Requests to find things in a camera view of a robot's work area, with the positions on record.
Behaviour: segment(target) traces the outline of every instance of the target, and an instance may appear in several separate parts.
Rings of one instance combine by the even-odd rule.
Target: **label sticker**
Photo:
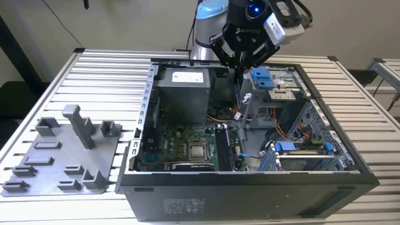
[[[239,116],[241,116],[241,113],[239,113],[239,112],[235,112],[235,114],[234,114],[234,117],[233,117],[233,118],[234,118],[235,120],[238,120],[238,119],[239,119]]]
[[[283,83],[285,83],[282,80],[273,80],[273,82],[274,82],[275,84],[283,84]]]
[[[202,214],[203,198],[163,199],[165,214]]]
[[[202,83],[202,73],[195,72],[173,72],[171,82]]]

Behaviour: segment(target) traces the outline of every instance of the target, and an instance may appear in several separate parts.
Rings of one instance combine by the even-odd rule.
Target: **black computer chassis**
[[[151,65],[158,68],[221,67],[215,61],[175,59],[151,59]],[[295,68],[359,173],[125,174],[127,147],[115,192],[125,195],[138,221],[326,218],[379,184],[301,66],[279,63],[262,65]]]

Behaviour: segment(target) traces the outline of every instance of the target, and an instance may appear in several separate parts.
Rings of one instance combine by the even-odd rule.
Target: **white wall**
[[[46,0],[86,48],[183,48],[197,0]],[[302,0],[314,26],[279,54],[334,55],[347,68],[400,58],[398,0]],[[42,78],[50,80],[77,44],[39,0],[1,0],[0,14]]]
[[[21,81],[22,78],[0,48],[0,87],[7,81]]]

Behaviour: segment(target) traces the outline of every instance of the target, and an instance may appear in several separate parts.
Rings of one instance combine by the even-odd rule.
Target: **orange wire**
[[[302,134],[305,135],[306,139],[309,139],[309,137],[310,137],[309,131],[307,131],[307,132],[302,132]]]
[[[273,112],[271,112],[271,116],[273,116],[273,118],[274,118],[274,128],[275,128],[277,133],[281,135],[281,137],[282,137],[283,139],[286,139],[289,142],[291,142],[293,139],[290,139],[290,138],[283,134],[283,132],[282,132],[282,130],[281,130],[281,128],[279,128],[279,125],[278,125],[278,123],[277,123],[274,108],[271,108],[270,111],[273,111]]]

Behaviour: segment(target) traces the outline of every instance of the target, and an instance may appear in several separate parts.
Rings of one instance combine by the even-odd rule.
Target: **electrical cord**
[[[375,94],[375,92],[377,92],[377,89],[379,88],[379,85],[381,85],[382,81],[383,81],[383,79],[381,79],[378,85],[375,86],[375,89],[374,89],[374,92],[373,92],[373,94],[371,94],[371,97],[374,97],[374,94]]]
[[[215,122],[231,122],[231,120],[219,120],[219,118],[213,118],[210,115],[207,115],[206,114],[206,117],[210,119],[210,120],[213,120],[213,121],[215,121]]]
[[[309,18],[309,23],[311,23],[313,17],[311,17],[311,13],[307,10],[307,8],[305,7],[305,5],[299,2],[299,0],[293,0],[293,2],[297,4],[297,6],[302,9],[302,11],[305,12],[307,18]]]
[[[279,124],[278,124],[278,118],[275,116],[275,111],[274,111],[274,108],[271,109],[271,116],[274,118],[274,128],[275,128],[275,131],[277,133],[279,134],[279,136],[286,139],[289,142],[293,141],[293,139],[290,139],[282,132],[281,128],[279,128]]]
[[[190,26],[190,29],[189,29],[189,35],[187,35],[187,40],[186,40],[186,47],[185,47],[185,50],[187,50],[187,47],[189,47],[190,36],[191,36],[191,45],[194,46],[194,25],[195,25],[197,6],[198,6],[198,4],[199,4],[201,2],[202,2],[202,0],[197,0],[195,11],[194,11],[194,17],[193,17],[191,26]]]
[[[294,141],[297,141],[301,137],[303,137],[305,135],[302,134],[301,136],[298,136],[295,139],[294,139]]]
[[[66,27],[63,26],[63,24],[62,24],[59,18],[57,17],[57,15],[55,15],[55,13],[54,13],[54,11],[50,9],[50,7],[49,7],[49,5],[46,4],[46,2],[45,2],[43,0],[41,0],[41,1],[42,1],[42,3],[45,4],[45,6],[49,8],[49,10],[50,10],[51,14],[54,15],[54,17],[57,18],[57,20],[58,20],[58,22],[59,22],[59,24],[61,24],[61,27],[62,27],[62,28],[65,29],[65,31],[70,34],[70,36],[71,36],[73,39],[75,40],[77,44],[78,44],[79,47],[82,48],[79,41],[75,39],[75,37],[73,36],[73,34],[69,32],[69,30],[67,30]]]
[[[390,109],[391,109],[391,107],[393,107],[393,105],[394,105],[394,102],[395,102],[395,101],[391,101],[391,102],[390,102],[390,104],[389,104],[389,107],[387,107],[386,111],[390,111]]]
[[[259,147],[259,152],[263,151],[263,149],[267,149],[269,144],[271,143],[273,140],[263,140],[261,147]]]
[[[243,153],[241,153],[241,152],[237,152],[237,156],[241,156],[241,157],[249,157],[249,158],[261,158],[261,157],[255,157],[255,156],[251,156],[251,155],[249,155],[249,154],[243,154]]]

